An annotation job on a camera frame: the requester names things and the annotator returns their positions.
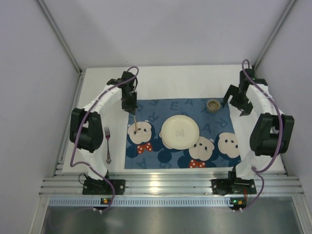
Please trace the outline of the blue bear print cloth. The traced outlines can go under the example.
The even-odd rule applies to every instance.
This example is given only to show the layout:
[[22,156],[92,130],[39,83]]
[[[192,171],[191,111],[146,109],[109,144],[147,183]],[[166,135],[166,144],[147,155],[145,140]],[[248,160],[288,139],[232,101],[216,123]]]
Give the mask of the blue bear print cloth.
[[[210,113],[208,101],[208,98],[139,100],[137,133],[133,116],[128,119],[125,168],[203,169],[234,167],[240,163],[229,106]],[[164,121],[175,115],[188,116],[199,127],[199,139],[190,149],[168,149],[159,136]]]

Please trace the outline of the gold spoon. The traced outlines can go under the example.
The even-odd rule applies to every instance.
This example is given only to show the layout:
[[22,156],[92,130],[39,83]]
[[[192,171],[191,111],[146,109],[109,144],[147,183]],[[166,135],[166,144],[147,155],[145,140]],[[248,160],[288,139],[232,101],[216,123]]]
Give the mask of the gold spoon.
[[135,132],[138,132],[138,127],[137,127],[137,118],[136,118],[136,112],[133,114],[133,118],[134,118],[134,125],[135,125]]

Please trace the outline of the left aluminium frame post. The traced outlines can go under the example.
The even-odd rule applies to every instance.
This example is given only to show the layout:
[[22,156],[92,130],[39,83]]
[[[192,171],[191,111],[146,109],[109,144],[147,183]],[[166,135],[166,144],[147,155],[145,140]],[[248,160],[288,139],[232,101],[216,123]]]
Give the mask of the left aluminium frame post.
[[68,57],[71,65],[75,69],[75,71],[80,75],[82,73],[82,69],[79,66],[77,60],[75,59],[66,39],[64,38],[61,30],[59,29],[53,15],[51,14],[48,6],[46,5],[44,0],[35,0],[35,3],[38,5],[40,11],[43,13],[44,17],[46,18],[48,24],[50,25],[53,33],[55,34],[61,48],[65,52],[66,56]]

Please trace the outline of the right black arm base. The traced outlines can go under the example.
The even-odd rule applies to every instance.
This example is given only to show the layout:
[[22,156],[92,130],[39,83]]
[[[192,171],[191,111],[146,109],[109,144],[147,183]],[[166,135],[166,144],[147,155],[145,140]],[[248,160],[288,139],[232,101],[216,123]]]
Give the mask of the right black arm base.
[[256,187],[253,179],[242,179],[236,176],[235,169],[228,171],[228,177],[212,179],[212,193],[214,195],[248,195],[256,194]]

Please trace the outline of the aluminium frame post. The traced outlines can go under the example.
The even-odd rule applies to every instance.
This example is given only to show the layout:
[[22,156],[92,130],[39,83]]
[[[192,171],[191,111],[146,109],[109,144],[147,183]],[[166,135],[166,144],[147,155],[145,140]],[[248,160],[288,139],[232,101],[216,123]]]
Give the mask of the aluminium frame post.
[[53,33],[55,34],[61,48],[65,52],[66,56],[68,57],[71,65],[75,69],[75,71],[80,75],[82,73],[82,69],[79,66],[77,60],[75,59],[66,39],[64,38],[61,30],[59,29],[53,15],[51,14],[48,6],[46,5],[44,0],[35,0],[35,3],[38,5],[40,11],[43,13],[44,17],[46,18],[48,24],[50,25]]
[[298,0],[287,1],[286,6],[284,7],[282,13],[278,17],[277,22],[274,24],[272,31],[270,32],[268,38],[266,39],[263,47],[260,50],[259,55],[256,57],[256,60],[252,65],[252,67],[255,70],[260,66],[262,60],[264,59],[264,57],[268,53],[269,49],[273,45],[273,43],[276,40],[280,30],[282,29],[282,27],[286,23],[287,19],[289,18],[290,14],[292,13],[292,11],[295,8],[295,6],[297,5],[297,3],[298,3]]

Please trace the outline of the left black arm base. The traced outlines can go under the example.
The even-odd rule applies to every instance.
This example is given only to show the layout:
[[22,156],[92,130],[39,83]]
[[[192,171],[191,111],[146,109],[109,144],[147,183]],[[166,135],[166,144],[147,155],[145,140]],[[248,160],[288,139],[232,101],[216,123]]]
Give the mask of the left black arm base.
[[[125,180],[124,179],[109,179],[112,184],[115,195],[123,195],[125,192]],[[83,195],[113,195],[112,187],[104,180],[96,180],[89,176],[83,183]]]

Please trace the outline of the aluminium mounting rail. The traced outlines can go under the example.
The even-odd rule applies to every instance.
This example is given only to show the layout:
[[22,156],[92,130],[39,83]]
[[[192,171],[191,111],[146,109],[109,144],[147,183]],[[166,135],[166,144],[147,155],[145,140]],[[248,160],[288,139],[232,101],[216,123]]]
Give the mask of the aluminium mounting rail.
[[[81,195],[82,178],[78,173],[63,173],[59,163],[53,177],[45,178],[39,189],[40,195]],[[213,179],[227,178],[227,170],[181,170],[173,172],[126,171],[110,173],[112,179],[125,180],[125,195],[132,196],[202,196],[212,195]],[[281,173],[264,173],[264,181],[255,178],[255,186],[262,196],[303,196],[299,178]]]

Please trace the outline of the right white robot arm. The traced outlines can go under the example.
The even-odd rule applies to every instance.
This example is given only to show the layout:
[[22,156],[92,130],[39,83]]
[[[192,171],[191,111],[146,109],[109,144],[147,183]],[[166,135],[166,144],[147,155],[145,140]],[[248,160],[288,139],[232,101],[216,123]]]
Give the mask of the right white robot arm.
[[294,118],[285,115],[269,93],[268,84],[255,76],[252,68],[242,68],[239,85],[230,85],[221,105],[230,104],[251,117],[253,127],[247,135],[249,150],[235,166],[236,176],[252,179],[255,173],[267,171],[279,154],[287,151],[291,140]]

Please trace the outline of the cream round plate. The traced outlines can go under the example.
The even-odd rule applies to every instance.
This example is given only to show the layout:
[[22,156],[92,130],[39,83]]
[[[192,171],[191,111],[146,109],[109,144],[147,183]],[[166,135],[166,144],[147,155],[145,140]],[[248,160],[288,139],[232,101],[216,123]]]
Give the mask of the cream round plate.
[[186,150],[199,138],[199,127],[190,117],[175,115],[164,121],[159,134],[168,149]]

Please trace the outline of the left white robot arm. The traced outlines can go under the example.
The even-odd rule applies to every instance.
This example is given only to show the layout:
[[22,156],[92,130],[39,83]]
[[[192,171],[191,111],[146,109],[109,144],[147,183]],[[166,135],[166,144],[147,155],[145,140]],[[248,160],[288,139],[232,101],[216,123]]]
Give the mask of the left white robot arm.
[[70,167],[85,165],[92,179],[107,180],[108,169],[103,156],[96,151],[104,140],[102,117],[121,101],[121,109],[135,115],[137,109],[137,76],[135,66],[124,71],[120,78],[111,79],[102,92],[82,108],[71,112],[69,139],[74,143]]

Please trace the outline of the right aluminium frame post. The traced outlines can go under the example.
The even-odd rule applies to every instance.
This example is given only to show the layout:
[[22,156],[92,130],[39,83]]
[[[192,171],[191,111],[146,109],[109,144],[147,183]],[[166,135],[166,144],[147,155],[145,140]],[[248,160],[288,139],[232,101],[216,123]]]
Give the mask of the right aluminium frame post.
[[268,53],[269,49],[273,45],[273,43],[276,40],[280,30],[282,29],[282,27],[286,23],[287,19],[289,18],[290,14],[292,13],[292,11],[295,8],[295,6],[297,5],[297,3],[298,3],[298,0],[287,1],[286,6],[284,7],[282,13],[278,17],[277,22],[274,24],[272,31],[270,32],[268,38],[266,39],[263,47],[260,50],[259,55],[256,57],[256,60],[252,65],[252,67],[255,70],[260,66],[262,60],[264,59],[264,57]]

